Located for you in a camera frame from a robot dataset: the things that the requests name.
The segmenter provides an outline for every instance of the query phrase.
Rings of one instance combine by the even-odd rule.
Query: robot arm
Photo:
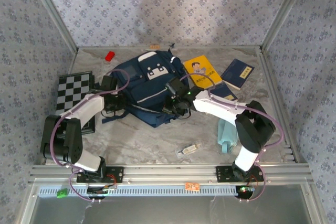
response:
[[[116,83],[109,86],[109,90],[114,90],[115,86]],[[247,106],[265,112],[260,103],[253,101],[250,104],[245,104],[228,101],[216,95],[211,95],[210,97],[207,91],[199,87],[194,86],[189,89],[178,78],[174,78],[167,83],[166,88],[172,96],[167,98],[163,111],[183,115],[186,109],[193,109],[212,114],[236,126],[242,148],[233,163],[233,172],[235,177],[244,180],[249,170],[253,167],[262,147],[275,131],[275,126],[270,120],[257,113],[241,109],[241,106]],[[87,101],[80,108],[78,106],[84,100],[70,110],[70,114],[57,130],[54,149],[56,157],[60,162],[80,167],[85,170],[87,175],[99,179],[106,176],[104,158],[95,156],[83,149],[81,128],[90,118],[102,110],[110,110],[111,108],[114,110],[123,109],[123,106],[120,106],[120,104],[124,102],[122,102],[122,95],[118,94],[109,94],[103,97],[96,96],[89,99],[92,95],[88,94],[85,96],[84,100]],[[221,103],[221,101],[233,106],[227,106]],[[40,150],[45,158],[51,157],[51,132],[62,115],[51,115],[46,119]]]

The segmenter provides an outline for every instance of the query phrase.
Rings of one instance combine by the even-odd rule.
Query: marble surface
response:
[[[104,60],[106,54],[113,50],[115,57],[111,62]],[[139,48],[96,48],[79,49],[72,73],[92,70],[96,82],[116,65],[131,59],[145,49]],[[182,61],[205,55],[218,73],[222,73],[234,58],[243,60],[255,67],[240,91],[232,89],[240,102],[259,101],[266,112],[274,115],[268,96],[263,73],[254,52],[230,48],[208,49],[172,49],[174,55]],[[148,163],[231,163],[239,153],[238,144],[231,154],[222,154],[217,144],[218,118],[193,112],[187,120],[175,120],[154,129],[133,115],[124,119],[102,124],[102,116],[96,115],[96,132],[83,136],[83,146],[88,151],[103,156],[108,164],[148,164]],[[279,139],[276,132],[269,143]],[[185,158],[178,158],[175,150],[195,140],[200,140],[203,147]],[[278,146],[266,152],[262,162],[280,162],[285,151]]]

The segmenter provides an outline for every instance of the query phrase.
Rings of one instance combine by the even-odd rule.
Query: book cover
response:
[[[215,82],[215,84],[222,82],[219,74],[204,55],[188,60],[184,62],[183,65],[188,73],[205,74],[206,76],[209,76]],[[194,74],[190,76],[190,78],[193,80],[196,86],[203,89],[207,89],[212,86],[211,81],[204,76],[198,76]]]
[[[215,89],[210,91],[210,93],[217,95],[219,97],[222,97],[224,99],[230,100],[230,101],[238,100],[235,94],[232,93],[232,91],[229,89],[229,87],[225,83],[221,83],[217,85]]]
[[[253,70],[254,67],[234,59],[221,75],[221,78],[226,84],[240,90]]]

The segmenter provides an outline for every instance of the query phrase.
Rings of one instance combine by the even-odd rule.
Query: blue notebook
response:
[[[221,83],[216,86],[214,90],[210,91],[211,94],[217,95],[219,97],[223,97],[224,99],[230,100],[230,101],[237,101],[238,98],[235,96],[235,94],[232,93],[232,91],[229,89],[229,87],[225,83]]]
[[[240,90],[253,70],[254,67],[234,59],[221,75],[221,78],[226,84]]]

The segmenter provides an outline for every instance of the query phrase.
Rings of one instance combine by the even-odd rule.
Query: black and white checkered board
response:
[[[61,76],[58,82],[56,114],[71,109],[80,102],[87,92],[94,88],[94,76],[91,72],[75,73]],[[95,132],[95,117],[82,128],[82,134]]]

